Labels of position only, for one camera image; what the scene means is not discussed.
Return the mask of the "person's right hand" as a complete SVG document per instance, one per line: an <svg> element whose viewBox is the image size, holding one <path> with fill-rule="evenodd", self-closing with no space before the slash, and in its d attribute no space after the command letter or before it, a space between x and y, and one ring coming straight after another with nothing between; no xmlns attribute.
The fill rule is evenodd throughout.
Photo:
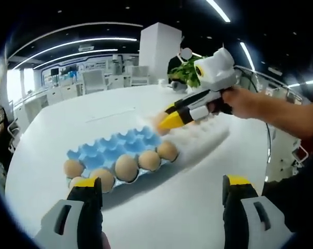
<svg viewBox="0 0 313 249"><path fill-rule="evenodd" d="M241 87L231 87L222 93L222 99L232 108L233 115L242 119L253 118L255 97L255 93Z"/></svg>

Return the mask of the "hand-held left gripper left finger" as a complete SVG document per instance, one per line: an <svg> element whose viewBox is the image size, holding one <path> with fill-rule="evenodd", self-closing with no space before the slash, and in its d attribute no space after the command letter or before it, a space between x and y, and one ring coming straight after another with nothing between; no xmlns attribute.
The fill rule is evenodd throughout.
<svg viewBox="0 0 313 249"><path fill-rule="evenodd" d="M78 182L43 216L35 243L39 248L103 248L102 206L101 179Z"/></svg>

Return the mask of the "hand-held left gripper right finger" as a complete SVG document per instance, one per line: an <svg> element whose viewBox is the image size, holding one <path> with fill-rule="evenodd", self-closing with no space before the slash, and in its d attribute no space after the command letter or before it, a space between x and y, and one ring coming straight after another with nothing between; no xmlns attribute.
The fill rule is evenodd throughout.
<svg viewBox="0 0 313 249"><path fill-rule="evenodd" d="M283 248L293 236L281 210L241 176L223 176L222 204L225 248Z"/></svg>

